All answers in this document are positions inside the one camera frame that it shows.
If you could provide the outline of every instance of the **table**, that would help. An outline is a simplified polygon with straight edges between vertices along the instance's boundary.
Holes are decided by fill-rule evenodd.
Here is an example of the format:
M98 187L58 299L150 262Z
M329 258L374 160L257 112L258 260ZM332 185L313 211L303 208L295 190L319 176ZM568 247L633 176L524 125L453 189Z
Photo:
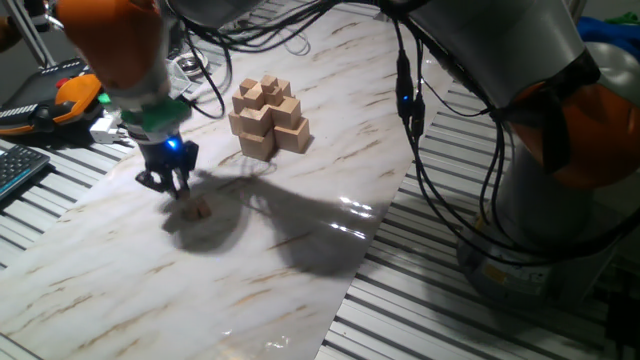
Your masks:
M0 274L0 332L46 359L312 359L411 152L391 25L332 11L307 35L305 57L236 56L232 86L290 80L311 121L305 155L247 159L226 120L194 116L193 194L213 216L182 222L134 181L143 159L129 154Z

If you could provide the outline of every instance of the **metal grating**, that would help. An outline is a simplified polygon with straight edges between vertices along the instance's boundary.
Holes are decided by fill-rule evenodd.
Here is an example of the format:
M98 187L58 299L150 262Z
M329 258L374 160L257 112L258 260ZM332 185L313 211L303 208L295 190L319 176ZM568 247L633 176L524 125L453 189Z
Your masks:
M467 113L483 108L455 83L445 101ZM469 221L493 154L492 124L441 107L421 142L433 182ZM412 168L316 359L595 359L607 311L592 298L571 312L503 309L483 298L460 272L455 236L422 198Z

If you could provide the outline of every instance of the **orange device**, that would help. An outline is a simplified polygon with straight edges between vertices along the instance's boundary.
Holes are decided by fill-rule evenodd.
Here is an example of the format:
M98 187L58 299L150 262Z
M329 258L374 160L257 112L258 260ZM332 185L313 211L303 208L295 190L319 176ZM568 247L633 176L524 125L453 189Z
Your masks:
M56 126L93 119L102 84L86 64L69 60L30 76L0 108L0 135L53 131Z

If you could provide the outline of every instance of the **small wooden piece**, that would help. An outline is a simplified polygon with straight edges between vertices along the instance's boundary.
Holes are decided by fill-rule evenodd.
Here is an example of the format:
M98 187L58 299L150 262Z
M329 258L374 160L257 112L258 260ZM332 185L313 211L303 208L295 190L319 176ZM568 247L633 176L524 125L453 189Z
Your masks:
M260 84L262 85L262 91L270 93L278 86L278 79L276 79L275 76L265 75L262 80L260 80Z
M242 132L242 121L240 120L240 115L235 111L230 112L229 123L231 124L231 133L233 135L240 135Z
M256 86L258 82L253 79L244 79L244 81L240 84L240 94L244 96L247 91L251 90L254 86Z
M282 94L284 96L293 97L291 95L291 83L287 80L278 79L278 87L282 89Z
M271 107L263 106L260 110L246 108L240 113L240 123L242 124L242 132L251 135L264 136L264 134L273 128L273 120L271 118Z
M301 114L300 100L285 96L280 106L273 107L273 123L285 129L297 129Z
M301 119L300 126L296 130L276 126L273 132L278 148L298 154L302 154L311 137L309 120L305 118Z
M244 102L244 96L240 93L240 90L236 91L231 97L231 101L233 102L233 112L236 114L240 114L242 110L246 107Z
M264 102L266 102L267 105L280 106L283 100L284 96L282 94L282 89L277 86L274 87L271 92L264 93Z
M253 88L247 91L246 94L244 94L244 105L249 109L262 109L264 106L264 93L262 92L260 84L256 84Z
M243 132L239 138L240 147L245 156L268 161L271 155L273 155L273 151L275 150L273 130L269 130L265 136L251 135Z

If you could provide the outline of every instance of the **marble pattern surface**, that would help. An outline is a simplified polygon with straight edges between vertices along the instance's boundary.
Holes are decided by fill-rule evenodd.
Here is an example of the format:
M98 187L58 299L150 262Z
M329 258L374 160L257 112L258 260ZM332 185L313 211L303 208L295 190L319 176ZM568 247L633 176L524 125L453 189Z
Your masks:
M132 152L0 274L0 332L48 360L313 359L412 156L392 25L331 11L307 36L306 56L235 56L231 84L291 81L306 154L245 158L226 119L194 115L190 183L213 216L181 220L135 182ZM451 81L438 66L425 77Z

